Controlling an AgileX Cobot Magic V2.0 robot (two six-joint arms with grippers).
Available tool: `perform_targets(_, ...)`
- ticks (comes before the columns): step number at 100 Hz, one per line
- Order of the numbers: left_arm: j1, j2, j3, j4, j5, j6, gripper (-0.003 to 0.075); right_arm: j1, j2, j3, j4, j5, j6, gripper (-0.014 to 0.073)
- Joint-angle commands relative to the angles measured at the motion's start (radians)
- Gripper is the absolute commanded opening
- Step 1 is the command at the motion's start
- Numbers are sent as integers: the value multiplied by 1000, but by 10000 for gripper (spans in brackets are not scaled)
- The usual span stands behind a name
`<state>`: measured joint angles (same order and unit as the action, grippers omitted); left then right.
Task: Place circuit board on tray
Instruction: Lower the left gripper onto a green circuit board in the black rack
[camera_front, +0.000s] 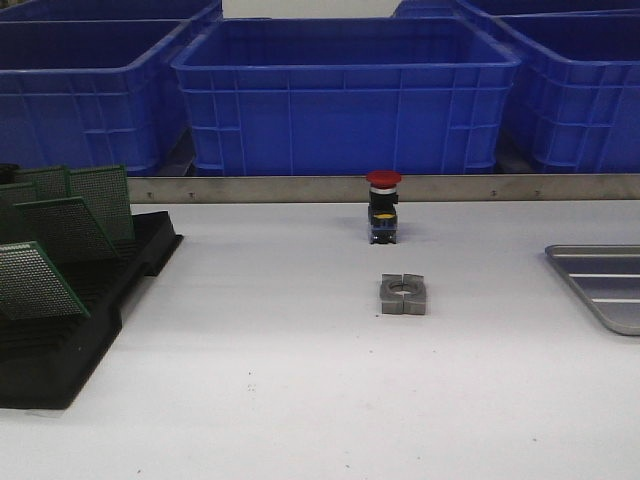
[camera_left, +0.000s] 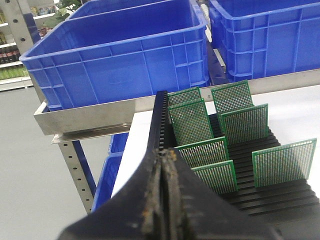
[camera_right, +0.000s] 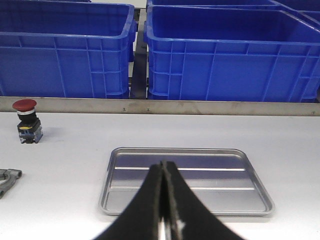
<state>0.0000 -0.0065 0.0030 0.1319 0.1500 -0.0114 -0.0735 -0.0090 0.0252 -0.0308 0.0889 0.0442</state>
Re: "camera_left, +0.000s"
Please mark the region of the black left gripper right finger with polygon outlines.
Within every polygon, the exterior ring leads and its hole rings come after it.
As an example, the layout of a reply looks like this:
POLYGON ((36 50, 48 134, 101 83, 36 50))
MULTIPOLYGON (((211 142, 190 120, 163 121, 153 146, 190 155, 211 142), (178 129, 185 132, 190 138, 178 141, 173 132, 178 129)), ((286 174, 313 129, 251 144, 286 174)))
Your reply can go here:
POLYGON ((180 240, 280 240, 261 220, 231 206, 209 189, 174 148, 162 151, 168 184, 169 225, 180 240))

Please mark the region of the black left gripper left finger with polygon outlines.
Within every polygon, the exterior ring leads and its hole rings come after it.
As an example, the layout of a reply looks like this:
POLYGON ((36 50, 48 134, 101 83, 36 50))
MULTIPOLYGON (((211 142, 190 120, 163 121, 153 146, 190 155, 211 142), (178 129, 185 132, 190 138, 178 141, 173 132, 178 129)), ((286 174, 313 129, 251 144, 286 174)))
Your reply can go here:
POLYGON ((66 227, 60 240, 161 240, 159 216, 147 208, 149 184, 159 159, 146 152, 128 182, 93 213, 66 227))

